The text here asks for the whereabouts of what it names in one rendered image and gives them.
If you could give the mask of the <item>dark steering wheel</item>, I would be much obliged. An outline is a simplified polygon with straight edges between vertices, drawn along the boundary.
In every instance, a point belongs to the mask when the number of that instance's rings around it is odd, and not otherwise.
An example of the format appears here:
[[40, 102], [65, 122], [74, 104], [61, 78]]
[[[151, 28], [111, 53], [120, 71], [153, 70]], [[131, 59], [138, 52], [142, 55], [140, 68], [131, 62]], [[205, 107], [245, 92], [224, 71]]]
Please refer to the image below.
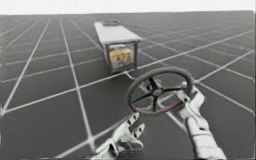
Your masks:
[[[186, 85], [184, 87], [175, 87], [175, 88], [163, 88], [161, 85], [158, 85], [157, 82], [155, 81], [154, 77], [157, 75], [161, 74], [176, 74], [181, 76], [182, 78], [185, 79]], [[149, 89], [146, 94], [136, 98], [135, 100], [132, 99], [132, 95], [135, 91], [135, 89], [142, 83], [148, 81], [149, 82]], [[130, 85], [127, 91], [127, 104], [128, 107], [133, 111], [133, 112], [139, 112], [142, 114], [147, 114], [147, 115], [157, 115], [157, 114], [162, 114], [165, 112], [168, 112], [172, 108], [176, 108], [179, 105], [183, 104], [182, 100], [177, 100], [176, 102], [173, 102], [171, 105], [157, 110], [157, 101], [158, 99], [164, 95], [165, 93], [168, 92], [174, 92], [174, 91], [182, 91], [188, 98], [191, 97], [192, 95], [192, 78], [190, 74], [179, 68], [171, 68], [171, 67], [163, 67], [163, 68], [157, 68], [154, 70], [151, 70], [140, 77], [136, 78], [133, 83]], [[146, 110], [144, 108], [138, 108], [135, 106], [135, 104], [138, 101], [141, 101], [142, 99], [146, 99], [147, 97], [152, 98], [152, 110]]]

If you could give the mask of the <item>grey cart with brown box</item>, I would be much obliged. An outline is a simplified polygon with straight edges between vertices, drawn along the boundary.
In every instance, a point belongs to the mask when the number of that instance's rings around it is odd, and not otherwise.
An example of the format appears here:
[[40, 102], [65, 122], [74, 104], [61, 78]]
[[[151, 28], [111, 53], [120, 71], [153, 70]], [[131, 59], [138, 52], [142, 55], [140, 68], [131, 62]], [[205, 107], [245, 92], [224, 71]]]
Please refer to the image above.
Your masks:
[[94, 26], [110, 72], [118, 73], [135, 69], [138, 43], [143, 38], [125, 28], [116, 19], [98, 21]]

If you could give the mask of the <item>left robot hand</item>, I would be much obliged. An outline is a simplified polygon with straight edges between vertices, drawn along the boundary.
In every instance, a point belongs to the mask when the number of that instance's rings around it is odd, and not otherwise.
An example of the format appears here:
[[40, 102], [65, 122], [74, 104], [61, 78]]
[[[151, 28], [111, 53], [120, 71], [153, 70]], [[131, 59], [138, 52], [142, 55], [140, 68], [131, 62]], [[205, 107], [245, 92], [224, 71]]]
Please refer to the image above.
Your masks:
[[139, 137], [145, 129], [145, 124], [136, 124], [139, 118], [140, 114], [138, 112], [132, 113], [114, 130], [111, 139], [119, 152], [142, 150], [144, 148], [144, 144], [139, 140]]

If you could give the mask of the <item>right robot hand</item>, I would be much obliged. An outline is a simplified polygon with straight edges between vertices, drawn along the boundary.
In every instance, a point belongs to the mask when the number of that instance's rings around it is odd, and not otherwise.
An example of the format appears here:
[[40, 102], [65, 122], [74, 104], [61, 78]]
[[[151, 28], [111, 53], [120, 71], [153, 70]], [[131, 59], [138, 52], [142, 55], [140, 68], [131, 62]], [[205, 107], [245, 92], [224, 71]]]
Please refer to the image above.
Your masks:
[[200, 113], [200, 107], [205, 101], [205, 96], [195, 86], [192, 86], [191, 93], [188, 94], [184, 90], [176, 93], [178, 99], [183, 103], [183, 106], [178, 110], [178, 114], [183, 120], [193, 118], [198, 125], [203, 124], [203, 117]]

